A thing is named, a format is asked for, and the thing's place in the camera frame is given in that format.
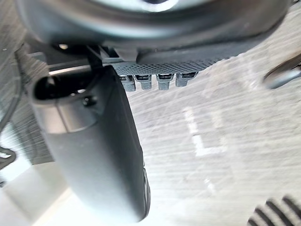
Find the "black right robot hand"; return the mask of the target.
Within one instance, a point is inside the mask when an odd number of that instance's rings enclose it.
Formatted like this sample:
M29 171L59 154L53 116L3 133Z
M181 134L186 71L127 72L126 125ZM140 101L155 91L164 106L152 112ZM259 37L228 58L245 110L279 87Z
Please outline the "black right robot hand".
M98 217L140 222L151 193L126 93L186 86L283 22L289 0L17 0L30 56L48 66L28 98L68 185Z

